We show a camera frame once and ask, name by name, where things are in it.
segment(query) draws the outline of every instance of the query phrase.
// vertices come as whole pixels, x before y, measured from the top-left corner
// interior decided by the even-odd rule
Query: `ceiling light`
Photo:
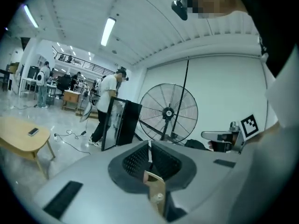
[[[31,15],[31,12],[29,11],[29,8],[27,7],[27,5],[24,5],[23,7],[24,7],[24,10],[25,10],[25,12],[26,12],[28,18],[29,18],[30,21],[32,22],[33,26],[34,26],[35,28],[38,28],[38,25],[37,25],[36,21],[34,20],[33,16]]]
[[[107,22],[106,22],[106,25],[105,25],[105,29],[104,29],[104,33],[103,33],[103,37],[102,37],[102,41],[101,41],[101,45],[102,46],[106,46],[107,45],[107,42],[108,42],[108,39],[109,39],[109,36],[112,32],[112,29],[113,29],[113,26],[114,24],[116,23],[116,20],[109,17],[107,19]]]

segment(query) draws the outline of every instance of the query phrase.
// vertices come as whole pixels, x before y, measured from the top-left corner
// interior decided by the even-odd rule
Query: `glass panel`
[[[113,101],[110,116],[107,117],[107,119],[109,119],[109,122],[107,127],[104,149],[108,149],[116,145],[116,141],[120,135],[125,103],[125,101]]]

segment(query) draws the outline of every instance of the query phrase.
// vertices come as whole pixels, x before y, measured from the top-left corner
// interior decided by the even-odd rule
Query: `standing fan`
[[[181,142],[195,128],[198,117],[195,99],[180,85],[154,86],[143,96],[140,104],[141,127],[153,140]]]

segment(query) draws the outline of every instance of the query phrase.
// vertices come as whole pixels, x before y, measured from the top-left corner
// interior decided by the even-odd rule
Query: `gray floor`
[[[51,153],[44,146],[39,152],[38,157],[50,178],[54,177],[61,170],[73,164],[75,161],[83,158],[85,153],[78,152],[68,144],[54,140],[53,134],[66,134],[66,130],[72,130],[76,135],[80,135],[87,125],[86,134],[75,139],[74,135],[62,137],[66,142],[72,144],[81,151],[95,153],[100,149],[95,146],[89,146],[89,136],[93,133],[98,121],[96,119],[88,119],[83,123],[79,123],[79,116],[72,111],[64,111],[61,109],[62,100],[55,99],[55,104],[49,109],[25,108],[26,106],[34,106],[36,100],[33,96],[20,98],[13,93],[0,91],[0,116],[14,116],[47,127],[51,132],[50,144],[56,155],[51,160]],[[38,166],[33,161],[21,158],[5,149],[1,149],[1,167],[7,178],[11,181],[13,189],[28,199],[32,199],[34,194],[47,182],[39,171]]]

